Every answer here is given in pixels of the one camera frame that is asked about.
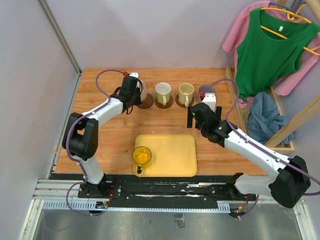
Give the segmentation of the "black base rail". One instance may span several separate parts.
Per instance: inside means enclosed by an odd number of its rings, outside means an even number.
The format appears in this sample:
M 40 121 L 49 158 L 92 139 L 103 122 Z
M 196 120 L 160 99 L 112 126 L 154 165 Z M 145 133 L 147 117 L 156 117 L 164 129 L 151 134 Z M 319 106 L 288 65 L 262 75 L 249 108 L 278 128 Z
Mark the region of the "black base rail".
M 81 184 L 79 198 L 107 199 L 120 208 L 213 209 L 219 201 L 254 201 L 255 195 L 241 194 L 232 185 L 231 175 L 193 177 L 138 177 L 108 174 L 101 186 Z

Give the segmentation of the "cream mug with text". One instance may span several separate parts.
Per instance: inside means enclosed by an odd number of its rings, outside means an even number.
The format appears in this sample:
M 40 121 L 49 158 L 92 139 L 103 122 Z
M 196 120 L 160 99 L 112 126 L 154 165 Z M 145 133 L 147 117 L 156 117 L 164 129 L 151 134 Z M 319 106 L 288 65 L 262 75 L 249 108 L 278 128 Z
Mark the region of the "cream mug with text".
M 190 83 L 183 83 L 179 87 L 178 102 L 185 108 L 189 107 L 194 99 L 194 86 Z

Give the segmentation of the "blue crumpled cloth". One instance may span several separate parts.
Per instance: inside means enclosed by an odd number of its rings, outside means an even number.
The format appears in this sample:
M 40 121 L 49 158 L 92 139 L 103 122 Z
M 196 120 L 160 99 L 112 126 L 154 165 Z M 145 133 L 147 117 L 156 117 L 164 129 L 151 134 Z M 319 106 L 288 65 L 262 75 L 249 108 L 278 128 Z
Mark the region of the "blue crumpled cloth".
M 276 102 L 263 91 L 254 97 L 250 107 L 246 125 L 247 134 L 264 145 L 290 120 L 290 117 L 280 114 Z

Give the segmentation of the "yellow mug black handle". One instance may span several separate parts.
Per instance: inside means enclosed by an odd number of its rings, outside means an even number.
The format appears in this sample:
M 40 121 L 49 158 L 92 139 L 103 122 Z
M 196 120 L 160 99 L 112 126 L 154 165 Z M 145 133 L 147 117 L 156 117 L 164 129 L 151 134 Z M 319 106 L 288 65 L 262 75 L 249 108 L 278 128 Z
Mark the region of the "yellow mug black handle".
M 152 165 L 152 152 L 146 146 L 139 146 L 133 151 L 132 159 L 134 162 L 133 170 L 137 175 L 140 175 Z

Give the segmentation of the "purple mug black handle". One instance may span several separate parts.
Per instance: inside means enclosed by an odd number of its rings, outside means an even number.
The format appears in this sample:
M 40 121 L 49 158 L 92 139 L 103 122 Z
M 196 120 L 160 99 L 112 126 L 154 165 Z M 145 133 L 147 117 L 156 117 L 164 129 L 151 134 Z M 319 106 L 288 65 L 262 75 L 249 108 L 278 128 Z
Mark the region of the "purple mug black handle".
M 205 98 L 206 93 L 215 93 L 215 89 L 210 84 L 203 84 L 198 88 L 198 96 L 197 100 L 198 102 L 202 102 L 202 100 Z

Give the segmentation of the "wooden clothes rack frame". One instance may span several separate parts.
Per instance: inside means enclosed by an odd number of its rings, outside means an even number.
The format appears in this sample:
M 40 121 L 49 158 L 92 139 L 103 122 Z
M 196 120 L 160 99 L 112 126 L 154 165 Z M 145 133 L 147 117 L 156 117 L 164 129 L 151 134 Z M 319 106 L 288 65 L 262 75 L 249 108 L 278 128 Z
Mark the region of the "wooden clothes rack frame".
M 320 1 L 319 0 L 305 0 L 306 4 L 303 6 L 308 6 L 310 10 L 313 12 L 314 16 L 320 22 Z M 227 66 L 225 73 L 227 78 L 234 79 L 235 67 Z M 244 117 L 248 116 L 249 110 L 248 108 L 241 110 L 239 104 L 237 103 L 236 90 L 232 83 L 228 83 L 229 93 L 231 102 L 236 104 L 233 112 L 235 117 L 235 123 L 238 125 L 240 129 L 242 129 L 245 133 L 246 131 L 246 120 Z M 276 94 L 274 93 L 274 89 L 270 88 L 271 97 L 275 100 L 279 113 L 282 114 L 282 110 L 278 101 Z M 293 146 L 292 141 L 290 144 L 282 146 L 279 143 L 288 137 L 289 134 L 292 134 L 302 125 L 304 125 L 307 121 L 309 121 L 313 116 L 315 116 L 320 111 L 320 92 L 317 96 L 315 96 L 304 108 L 302 108 L 282 129 L 280 129 L 270 140 L 266 143 L 266 146 L 273 149 L 276 152 L 282 154 L 292 153 L 295 148 Z

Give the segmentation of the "yellow plastic tray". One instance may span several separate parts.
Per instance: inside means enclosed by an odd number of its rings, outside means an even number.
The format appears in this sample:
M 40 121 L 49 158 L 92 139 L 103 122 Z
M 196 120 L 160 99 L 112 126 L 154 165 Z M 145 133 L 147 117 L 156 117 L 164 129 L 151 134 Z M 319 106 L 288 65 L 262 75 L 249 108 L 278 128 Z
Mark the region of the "yellow plastic tray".
M 135 149 L 144 146 L 152 153 L 151 166 L 137 177 L 193 177 L 198 172 L 196 142 L 189 134 L 142 134 Z

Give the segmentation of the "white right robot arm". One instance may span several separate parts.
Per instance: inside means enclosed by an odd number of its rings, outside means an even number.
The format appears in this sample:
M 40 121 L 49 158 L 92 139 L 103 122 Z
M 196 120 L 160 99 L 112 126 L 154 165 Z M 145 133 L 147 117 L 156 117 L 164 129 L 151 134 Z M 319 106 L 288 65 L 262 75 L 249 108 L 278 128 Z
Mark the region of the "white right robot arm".
M 227 196 L 238 200 L 243 195 L 273 197 L 280 205 L 292 209 L 311 186 L 305 160 L 278 153 L 246 135 L 228 119 L 222 120 L 222 107 L 215 111 L 198 103 L 187 110 L 187 127 L 196 128 L 211 143 L 232 150 L 266 172 L 266 175 L 236 173 L 226 188 Z

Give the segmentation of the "white mug green handle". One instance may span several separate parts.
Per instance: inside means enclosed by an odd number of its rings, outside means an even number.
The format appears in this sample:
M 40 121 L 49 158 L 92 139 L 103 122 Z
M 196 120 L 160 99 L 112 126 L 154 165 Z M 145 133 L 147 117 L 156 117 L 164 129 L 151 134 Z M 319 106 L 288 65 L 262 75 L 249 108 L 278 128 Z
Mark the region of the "white mug green handle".
M 156 100 L 159 104 L 166 106 L 171 97 L 171 86 L 166 82 L 160 82 L 155 86 Z

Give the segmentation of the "green tank top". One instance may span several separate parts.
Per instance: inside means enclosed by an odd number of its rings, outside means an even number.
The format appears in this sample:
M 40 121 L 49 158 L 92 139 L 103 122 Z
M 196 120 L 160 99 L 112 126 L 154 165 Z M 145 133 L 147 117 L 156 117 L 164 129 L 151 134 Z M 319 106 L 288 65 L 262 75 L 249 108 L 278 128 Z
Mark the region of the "green tank top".
M 298 72 L 305 47 L 319 31 L 314 22 L 294 23 L 261 8 L 252 10 L 246 36 L 236 48 L 240 99 L 246 102 L 248 97 L 268 92 L 277 79 Z

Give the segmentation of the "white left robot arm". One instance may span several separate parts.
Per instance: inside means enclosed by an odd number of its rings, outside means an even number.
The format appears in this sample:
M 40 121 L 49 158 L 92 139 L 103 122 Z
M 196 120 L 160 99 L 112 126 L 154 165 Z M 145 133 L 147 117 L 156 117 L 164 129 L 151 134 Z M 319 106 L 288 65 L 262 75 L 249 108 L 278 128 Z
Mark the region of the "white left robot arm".
M 96 156 L 100 128 L 112 118 L 141 104 L 142 82 L 136 72 L 125 76 L 122 85 L 107 100 L 97 107 L 84 112 L 72 113 L 67 122 L 62 147 L 68 157 L 77 162 L 90 183 L 89 191 L 96 198 L 107 193 L 107 185 L 102 182 L 104 173 Z

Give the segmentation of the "pink translucent mug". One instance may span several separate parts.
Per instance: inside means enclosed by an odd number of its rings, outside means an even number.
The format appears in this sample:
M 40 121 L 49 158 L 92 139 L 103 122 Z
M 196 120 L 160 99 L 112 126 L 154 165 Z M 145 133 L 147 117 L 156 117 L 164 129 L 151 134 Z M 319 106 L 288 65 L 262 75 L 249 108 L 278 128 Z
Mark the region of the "pink translucent mug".
M 137 82 L 137 87 L 139 88 L 139 93 L 140 93 L 140 101 L 143 102 L 148 95 L 147 87 L 144 81 L 138 81 Z

